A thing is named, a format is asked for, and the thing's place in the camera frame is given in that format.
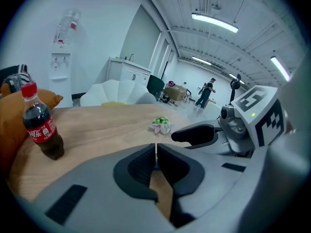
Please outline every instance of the black shirt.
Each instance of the black shirt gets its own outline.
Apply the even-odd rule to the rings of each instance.
[[[207,83],[207,88],[205,88],[205,90],[204,90],[205,93],[210,94],[209,87],[213,88],[213,83],[211,81]]]

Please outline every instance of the ceiling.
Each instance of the ceiling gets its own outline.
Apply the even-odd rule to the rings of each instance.
[[[222,75],[240,74],[248,88],[285,84],[271,57],[276,56],[293,73],[307,50],[291,9],[283,0],[151,1],[167,24],[180,59],[192,62],[192,56],[196,56],[212,63]],[[239,30],[233,33],[193,20],[192,13],[221,19]]]

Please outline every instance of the red bottle cap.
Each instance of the red bottle cap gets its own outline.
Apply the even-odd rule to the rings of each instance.
[[[30,98],[37,93],[37,84],[35,82],[26,83],[21,87],[21,94],[24,98]]]

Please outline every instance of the faucet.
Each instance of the faucet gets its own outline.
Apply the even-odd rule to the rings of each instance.
[[[135,57],[135,55],[134,55],[133,53],[131,54],[131,57],[130,57],[129,61],[131,61],[131,58],[132,58],[132,57],[133,57],[133,58]]]

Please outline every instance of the jeans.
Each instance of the jeans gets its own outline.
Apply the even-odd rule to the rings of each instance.
[[[206,104],[206,101],[208,100],[209,96],[210,92],[204,91],[199,100],[195,104],[199,105],[199,103],[202,102],[201,108],[204,108],[204,105]]]

